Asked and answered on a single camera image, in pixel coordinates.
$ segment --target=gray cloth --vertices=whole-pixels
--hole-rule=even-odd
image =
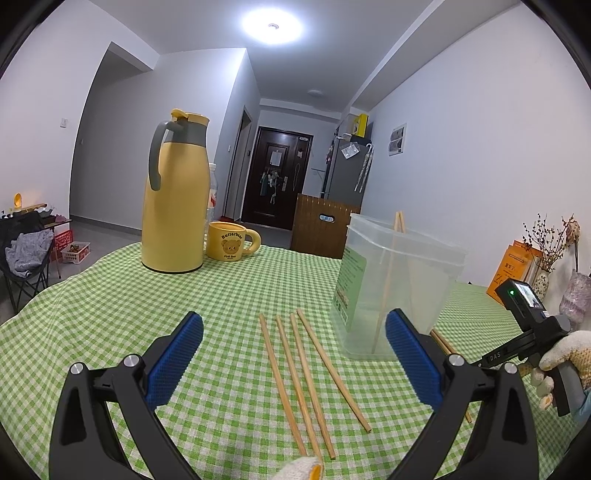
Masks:
[[[267,196],[267,186],[269,185],[269,179],[267,177],[267,172],[263,172],[262,177],[261,177],[261,181],[259,182],[261,184],[261,197],[266,197]]]
[[[31,270],[43,263],[52,240],[53,232],[51,230],[21,233],[16,240],[11,242],[12,246],[5,249],[10,271],[17,277],[26,278],[29,276]]]

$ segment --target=gloved hand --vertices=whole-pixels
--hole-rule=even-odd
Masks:
[[[316,457],[302,457],[288,463],[271,480],[320,480],[322,464]]]
[[[546,410],[552,405],[554,397],[554,380],[547,377],[544,372],[552,370],[563,362],[570,360],[579,372],[581,385],[587,395],[587,400],[578,412],[572,412],[575,420],[586,422],[591,414],[591,401],[589,390],[591,389],[591,332],[579,330],[568,334],[556,342],[540,360],[539,368],[531,371],[531,384],[536,387],[536,393],[541,398],[540,409]]]

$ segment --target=electrical panel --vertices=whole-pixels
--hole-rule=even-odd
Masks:
[[[404,151],[404,138],[406,137],[407,124],[401,125],[392,130],[390,143],[388,145],[388,155],[398,155]]]

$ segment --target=clear plastic container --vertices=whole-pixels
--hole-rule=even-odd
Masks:
[[[216,164],[209,164],[209,203],[207,204],[207,216],[205,220],[205,231],[207,232],[207,226],[210,222],[213,222],[213,215],[216,209],[216,197],[217,197],[217,179],[215,175]]]
[[[396,308],[428,335],[465,259],[458,247],[352,213],[330,311],[343,353],[359,360],[394,358],[384,321]]]

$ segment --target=wooden box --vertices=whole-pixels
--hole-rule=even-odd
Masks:
[[[299,194],[290,249],[320,257],[343,258],[351,213],[360,207]]]

